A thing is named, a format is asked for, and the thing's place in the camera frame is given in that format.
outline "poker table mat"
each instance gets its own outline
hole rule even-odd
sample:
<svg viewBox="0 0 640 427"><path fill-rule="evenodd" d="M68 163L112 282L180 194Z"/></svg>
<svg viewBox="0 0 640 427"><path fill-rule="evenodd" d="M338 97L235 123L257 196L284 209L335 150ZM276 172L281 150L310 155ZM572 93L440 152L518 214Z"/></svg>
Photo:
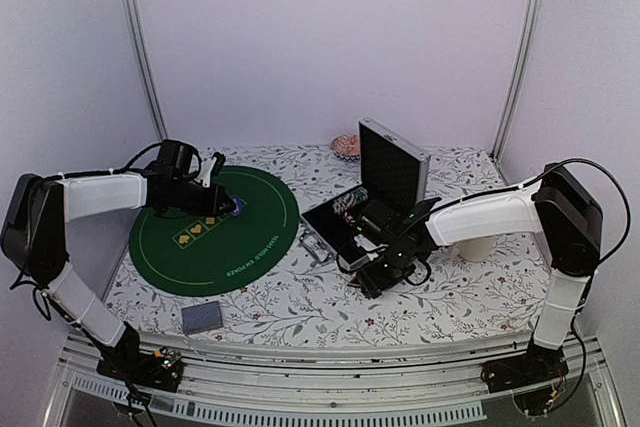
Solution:
<svg viewBox="0 0 640 427"><path fill-rule="evenodd" d="M280 179L251 167L224 167L216 182L239 198L242 211L219 218L160 218L143 209L131 230L129 252L140 275L172 294L204 297L244 287L284 257L298 230L298 204Z"/></svg>

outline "white robotic arm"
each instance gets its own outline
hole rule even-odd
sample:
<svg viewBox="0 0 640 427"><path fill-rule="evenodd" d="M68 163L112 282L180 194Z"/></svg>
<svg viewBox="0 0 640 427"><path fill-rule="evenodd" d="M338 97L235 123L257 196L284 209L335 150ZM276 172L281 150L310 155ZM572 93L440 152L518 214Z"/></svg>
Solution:
<svg viewBox="0 0 640 427"><path fill-rule="evenodd" d="M488 363L483 378L497 391L566 374L562 344L600 264L602 210L563 166L547 166L543 176L448 203L427 199L409 214L374 199L355 227L356 244L367 240L367 262L343 270L356 274L368 297L401 281L411 283L415 261L428 267L430 253L440 247L500 234L544 233L551 280L527 353Z"/></svg>
<svg viewBox="0 0 640 427"><path fill-rule="evenodd" d="M131 384L175 391L181 375L177 354L140 352L137 332L111 313L74 271L64 229L66 223L81 217L145 206L158 215L175 207L211 217L236 208L224 187L211 182L220 172L224 156L216 153L215 163L203 164L197 150L187 144L166 140L158 146L156 160L145 169L133 169L130 162L118 171L45 179L23 175L7 212L0 247L20 270L13 288L35 285L45 302L84 332L103 355L100 373ZM199 168L190 172L194 156ZM22 281L24 275L32 280Z"/></svg>

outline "open aluminum case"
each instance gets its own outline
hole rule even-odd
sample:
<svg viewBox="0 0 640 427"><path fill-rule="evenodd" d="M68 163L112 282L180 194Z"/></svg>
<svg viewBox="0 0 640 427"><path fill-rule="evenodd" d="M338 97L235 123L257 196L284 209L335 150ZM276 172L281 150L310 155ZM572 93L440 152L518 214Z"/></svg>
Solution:
<svg viewBox="0 0 640 427"><path fill-rule="evenodd" d="M353 218L373 199L408 214L424 199L429 171L426 152L373 119L361 120L359 133L362 183L302 214L307 226L301 238L303 247L316 263L327 264L337 259L348 271L356 270L369 258L354 242L354 230L341 215L333 212L334 200L362 186L369 196L365 202L349 209Z"/></svg>

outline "lavender wall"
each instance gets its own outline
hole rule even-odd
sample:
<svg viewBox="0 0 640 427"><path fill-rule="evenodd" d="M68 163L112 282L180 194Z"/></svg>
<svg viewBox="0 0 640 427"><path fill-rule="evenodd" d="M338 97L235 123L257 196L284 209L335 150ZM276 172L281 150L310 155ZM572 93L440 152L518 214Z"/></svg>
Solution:
<svg viewBox="0 0 640 427"><path fill-rule="evenodd" d="M118 166L154 141L121 0L0 0L0 216L20 174ZM132 213L69 226L69 252L102 289ZM8 287L16 268L0 256L0 425L42 421L66 337L31 292Z"/></svg>
<svg viewBox="0 0 640 427"><path fill-rule="evenodd" d="M526 0L139 0L171 136L491 145Z"/></svg>
<svg viewBox="0 0 640 427"><path fill-rule="evenodd" d="M614 173L640 214L640 0L543 0L516 120L503 159L509 180L545 163L591 158ZM604 248L624 226L599 174L573 169L605 212ZM581 327L596 331L629 425L640 423L640 246L637 226L596 277Z"/></svg>

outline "white table surface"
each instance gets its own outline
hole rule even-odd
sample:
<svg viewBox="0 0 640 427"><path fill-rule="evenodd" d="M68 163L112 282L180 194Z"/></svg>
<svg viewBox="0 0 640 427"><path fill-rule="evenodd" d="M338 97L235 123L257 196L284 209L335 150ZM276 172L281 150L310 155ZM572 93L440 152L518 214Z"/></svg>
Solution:
<svg viewBox="0 0 640 427"><path fill-rule="evenodd" d="M427 191L451 199L502 186L484 151L427 148ZM203 152L210 157L211 149ZM222 149L227 165L277 175L300 211L359 183L358 164L346 164L327 146ZM452 342L530 330L542 307L549 275L528 234L503 235L485 261L470 263L450 250L432 254L426 285L399 284L370 300L348 287L335 264L312 267L296 240L267 275L243 289L212 297L159 291L136 271L127 254L105 302L134 327L181 336L181 309L212 300L222 307L222 329L192 335L213 342L329 348ZM419 281L421 273L414 274Z"/></svg>

